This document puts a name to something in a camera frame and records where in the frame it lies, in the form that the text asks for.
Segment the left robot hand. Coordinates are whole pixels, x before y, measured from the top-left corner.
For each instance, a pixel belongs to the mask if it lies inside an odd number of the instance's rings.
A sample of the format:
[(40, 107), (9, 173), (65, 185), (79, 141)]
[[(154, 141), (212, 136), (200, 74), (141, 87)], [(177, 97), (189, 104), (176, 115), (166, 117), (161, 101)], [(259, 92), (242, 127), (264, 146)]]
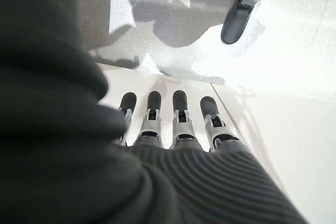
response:
[(304, 223), (240, 142), (115, 145), (76, 0), (1, 0), (1, 223)]

